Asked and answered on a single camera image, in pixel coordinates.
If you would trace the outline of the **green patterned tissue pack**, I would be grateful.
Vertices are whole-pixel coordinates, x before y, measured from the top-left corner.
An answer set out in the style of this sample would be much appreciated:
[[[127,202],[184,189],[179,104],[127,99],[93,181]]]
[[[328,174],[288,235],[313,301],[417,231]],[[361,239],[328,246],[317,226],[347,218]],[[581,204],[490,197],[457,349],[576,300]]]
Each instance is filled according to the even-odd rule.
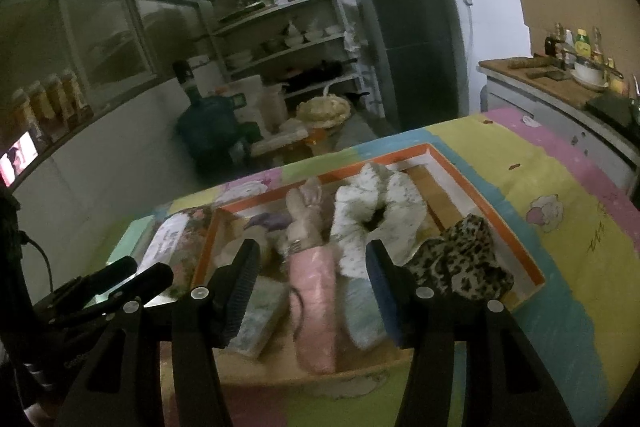
[[[227,350],[257,359],[266,347],[282,317],[288,312],[288,285],[257,277],[238,332]]]

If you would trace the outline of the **white teddy bear purple bow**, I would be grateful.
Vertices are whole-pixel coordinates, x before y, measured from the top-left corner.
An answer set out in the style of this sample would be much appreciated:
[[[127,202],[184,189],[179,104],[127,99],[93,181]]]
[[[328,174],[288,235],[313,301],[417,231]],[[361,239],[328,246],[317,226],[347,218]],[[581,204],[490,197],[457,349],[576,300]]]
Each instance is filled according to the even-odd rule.
[[[214,258],[217,267],[231,265],[245,239],[253,239],[259,247],[260,267],[264,269],[271,262],[278,243],[285,240],[286,228],[291,223],[288,212],[263,212],[251,217],[240,234]]]

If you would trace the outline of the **pink packaged towel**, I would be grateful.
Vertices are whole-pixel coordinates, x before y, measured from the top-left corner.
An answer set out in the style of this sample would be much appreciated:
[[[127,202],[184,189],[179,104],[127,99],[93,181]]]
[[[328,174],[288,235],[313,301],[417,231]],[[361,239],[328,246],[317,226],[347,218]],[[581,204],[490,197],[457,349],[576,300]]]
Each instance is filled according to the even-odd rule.
[[[293,338],[298,365],[308,373],[336,371],[336,271],[330,246],[288,258]]]

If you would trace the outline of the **leopard print cloth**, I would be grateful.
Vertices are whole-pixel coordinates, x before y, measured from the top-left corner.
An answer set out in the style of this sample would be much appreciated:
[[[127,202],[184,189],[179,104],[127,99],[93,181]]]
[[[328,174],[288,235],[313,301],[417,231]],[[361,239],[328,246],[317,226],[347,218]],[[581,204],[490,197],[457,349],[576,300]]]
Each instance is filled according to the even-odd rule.
[[[513,275],[496,258],[487,221],[472,213],[425,239],[405,268],[416,285],[433,289],[437,296],[500,300],[514,284]]]

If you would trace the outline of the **pink bunny plush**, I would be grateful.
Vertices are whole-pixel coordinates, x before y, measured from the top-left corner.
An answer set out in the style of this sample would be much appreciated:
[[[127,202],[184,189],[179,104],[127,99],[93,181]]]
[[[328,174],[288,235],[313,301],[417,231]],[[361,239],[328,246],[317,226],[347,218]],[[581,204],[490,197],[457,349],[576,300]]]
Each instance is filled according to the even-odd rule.
[[[286,193],[285,206],[291,223],[285,230],[285,254],[297,254],[323,244],[322,197],[318,176]]]

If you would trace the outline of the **white floral neck pillow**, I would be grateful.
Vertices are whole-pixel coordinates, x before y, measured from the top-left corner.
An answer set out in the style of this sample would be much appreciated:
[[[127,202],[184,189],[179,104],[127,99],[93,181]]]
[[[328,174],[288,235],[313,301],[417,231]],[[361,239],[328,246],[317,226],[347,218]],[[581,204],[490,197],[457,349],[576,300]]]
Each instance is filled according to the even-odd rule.
[[[367,245],[378,239],[394,265],[418,249],[427,203],[407,173],[368,162],[335,194],[331,242],[343,277],[365,279]]]

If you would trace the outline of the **floral tissue pack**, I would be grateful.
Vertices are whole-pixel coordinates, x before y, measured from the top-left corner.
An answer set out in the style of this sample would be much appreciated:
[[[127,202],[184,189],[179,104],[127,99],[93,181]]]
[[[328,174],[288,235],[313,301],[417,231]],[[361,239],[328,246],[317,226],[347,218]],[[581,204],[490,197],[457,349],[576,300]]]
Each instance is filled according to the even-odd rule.
[[[171,267],[174,279],[148,307],[173,303],[190,289],[212,218],[212,207],[193,207],[169,216],[157,229],[138,264],[138,272],[162,262]]]

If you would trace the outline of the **mint green tissue box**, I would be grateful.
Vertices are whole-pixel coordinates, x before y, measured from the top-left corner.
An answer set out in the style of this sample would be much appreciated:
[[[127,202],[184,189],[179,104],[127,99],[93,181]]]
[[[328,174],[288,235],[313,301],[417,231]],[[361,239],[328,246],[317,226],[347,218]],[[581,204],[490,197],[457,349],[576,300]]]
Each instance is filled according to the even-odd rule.
[[[123,257],[131,257],[140,265],[155,233],[155,217],[145,216],[131,221],[113,248],[106,264],[112,265]]]

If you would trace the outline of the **blue water jug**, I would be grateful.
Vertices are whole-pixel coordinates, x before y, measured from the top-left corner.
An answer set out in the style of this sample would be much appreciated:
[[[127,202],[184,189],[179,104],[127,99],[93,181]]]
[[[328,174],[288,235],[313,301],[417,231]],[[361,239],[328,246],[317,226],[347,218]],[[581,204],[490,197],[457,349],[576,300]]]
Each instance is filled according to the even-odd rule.
[[[196,172],[204,178],[213,178],[239,168],[246,146],[230,98],[201,95],[187,61],[173,62],[172,69],[190,103],[179,116],[176,130]]]

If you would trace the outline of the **colourful cartoon bedsheet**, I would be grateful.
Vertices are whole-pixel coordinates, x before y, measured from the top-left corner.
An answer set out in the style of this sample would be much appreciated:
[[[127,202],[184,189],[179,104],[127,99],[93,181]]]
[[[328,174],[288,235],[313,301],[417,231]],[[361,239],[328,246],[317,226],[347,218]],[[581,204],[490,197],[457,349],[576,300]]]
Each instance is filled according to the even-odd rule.
[[[278,187],[431,144],[544,273],[516,318],[579,426],[600,423],[639,362],[639,213],[589,160],[514,109],[495,109],[256,176]]]

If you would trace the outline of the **kitchen counter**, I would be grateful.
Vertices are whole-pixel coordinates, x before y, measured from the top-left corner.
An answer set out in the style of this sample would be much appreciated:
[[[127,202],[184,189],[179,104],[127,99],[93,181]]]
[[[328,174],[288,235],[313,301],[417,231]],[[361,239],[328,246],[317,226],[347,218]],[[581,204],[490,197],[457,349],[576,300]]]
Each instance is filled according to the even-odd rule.
[[[486,76],[485,110],[516,108],[543,124],[596,164],[628,196],[639,184],[639,149],[590,114],[587,103],[597,95],[574,80],[530,79],[527,68],[513,69],[508,60],[478,63]]]

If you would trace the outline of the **grey metal shelf unit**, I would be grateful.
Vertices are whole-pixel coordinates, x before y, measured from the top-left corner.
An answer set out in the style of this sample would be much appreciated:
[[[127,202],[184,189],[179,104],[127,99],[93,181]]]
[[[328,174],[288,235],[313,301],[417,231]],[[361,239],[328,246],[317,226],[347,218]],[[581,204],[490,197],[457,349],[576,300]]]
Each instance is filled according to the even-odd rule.
[[[352,24],[342,0],[203,0],[228,81],[258,75],[283,88],[289,106],[324,91],[364,90]]]

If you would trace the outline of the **white bowl on counter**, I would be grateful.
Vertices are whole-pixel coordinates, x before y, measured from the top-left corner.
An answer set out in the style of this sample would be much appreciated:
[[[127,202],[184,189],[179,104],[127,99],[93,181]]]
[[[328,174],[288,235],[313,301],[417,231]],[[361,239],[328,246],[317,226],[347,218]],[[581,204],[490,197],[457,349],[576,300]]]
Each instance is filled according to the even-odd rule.
[[[604,80],[603,72],[583,62],[574,64],[572,76],[576,82],[587,89],[593,91],[603,91],[608,87],[608,83]]]

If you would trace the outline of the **yellow green bottle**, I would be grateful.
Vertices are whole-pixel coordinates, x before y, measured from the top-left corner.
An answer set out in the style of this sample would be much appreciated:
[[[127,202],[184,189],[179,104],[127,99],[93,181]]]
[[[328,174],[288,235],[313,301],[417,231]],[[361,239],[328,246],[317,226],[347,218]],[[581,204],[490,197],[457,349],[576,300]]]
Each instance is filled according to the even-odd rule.
[[[591,57],[591,43],[588,32],[584,28],[578,28],[575,37],[575,50],[578,56]]]

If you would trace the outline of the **dark green refrigerator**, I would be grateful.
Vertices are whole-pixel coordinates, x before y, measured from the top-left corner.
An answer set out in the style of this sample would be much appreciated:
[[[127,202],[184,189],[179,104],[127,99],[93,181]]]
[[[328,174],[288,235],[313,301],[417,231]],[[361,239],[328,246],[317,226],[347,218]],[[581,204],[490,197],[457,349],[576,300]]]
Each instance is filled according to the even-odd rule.
[[[357,0],[387,121],[399,131],[458,116],[444,0]]]

